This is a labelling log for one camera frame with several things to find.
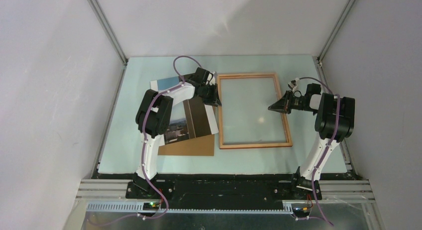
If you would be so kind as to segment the wooden picture frame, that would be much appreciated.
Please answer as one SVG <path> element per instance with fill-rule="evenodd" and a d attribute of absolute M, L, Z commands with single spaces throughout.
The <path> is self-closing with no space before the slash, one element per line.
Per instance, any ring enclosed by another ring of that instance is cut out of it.
<path fill-rule="evenodd" d="M 278 92 L 278 98 L 281 98 L 281 87 L 277 73 L 275 72 L 267 72 L 267 73 L 232 73 L 232 74 L 220 74 L 217 78 L 217 85 L 218 85 L 218 93 L 219 97 L 221 97 L 220 91 L 220 81 L 222 79 L 230 79 L 230 78 L 260 78 L 260 77 L 272 77 L 274 79 L 274 83 L 276 85 L 276 89 Z M 289 123 L 287 120 L 287 116 L 285 114 L 281 114 L 283 118 L 283 125 L 285 129 L 285 135 L 287 142 L 286 143 L 269 143 L 269 144 L 240 144 L 240 145 L 224 145 L 223 144 L 223 130 L 222 130 L 222 113 L 221 113 L 221 106 L 218 107 L 218 127 L 219 127 L 219 147 L 220 149 L 260 149 L 260 148 L 284 148 L 284 147 L 292 147 L 293 146 L 293 139 L 289 127 Z"/>

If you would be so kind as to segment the landscape photo print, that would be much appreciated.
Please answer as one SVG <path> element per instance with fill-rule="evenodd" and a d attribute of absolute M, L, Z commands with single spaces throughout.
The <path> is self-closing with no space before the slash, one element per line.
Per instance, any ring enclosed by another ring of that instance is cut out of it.
<path fill-rule="evenodd" d="M 177 82 L 178 77 L 175 80 L 160 81 L 159 88 L 162 90 Z M 184 101 L 173 107 L 171 122 L 161 145 L 211 135 L 207 123 L 206 111 L 199 98 Z"/>

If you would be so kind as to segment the clear acrylic sheet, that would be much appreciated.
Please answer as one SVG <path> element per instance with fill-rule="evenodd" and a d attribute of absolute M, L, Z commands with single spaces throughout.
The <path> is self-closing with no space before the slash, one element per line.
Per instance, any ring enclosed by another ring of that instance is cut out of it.
<path fill-rule="evenodd" d="M 286 143 L 283 118 L 268 110 L 278 92 L 272 77 L 220 81 L 224 145 Z"/>

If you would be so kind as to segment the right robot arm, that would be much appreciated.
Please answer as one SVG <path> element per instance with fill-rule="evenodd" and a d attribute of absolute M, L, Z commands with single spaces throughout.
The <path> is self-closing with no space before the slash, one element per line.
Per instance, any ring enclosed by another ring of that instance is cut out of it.
<path fill-rule="evenodd" d="M 289 191 L 295 199 L 304 198 L 317 189 L 323 167 L 334 149 L 351 136 L 354 129 L 355 99 L 322 92 L 321 85 L 308 84 L 304 95 L 289 91 L 268 110 L 290 114 L 292 110 L 311 112 L 316 116 L 316 140 L 304 164 L 292 176 Z"/>

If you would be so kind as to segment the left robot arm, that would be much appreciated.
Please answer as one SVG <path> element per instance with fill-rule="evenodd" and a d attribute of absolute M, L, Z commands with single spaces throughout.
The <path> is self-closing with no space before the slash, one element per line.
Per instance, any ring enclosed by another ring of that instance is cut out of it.
<path fill-rule="evenodd" d="M 218 133 L 214 109 L 221 106 L 216 83 L 217 73 L 202 67 L 189 76 L 179 76 L 178 82 L 162 90 L 145 92 L 137 111 L 135 122 L 143 136 L 141 160 L 136 175 L 142 179 L 138 192 L 145 198 L 157 193 L 157 184 L 152 179 L 157 175 L 157 157 L 164 133 L 171 122 L 173 107 L 191 99 L 199 98 L 205 108 L 207 127 Z"/>

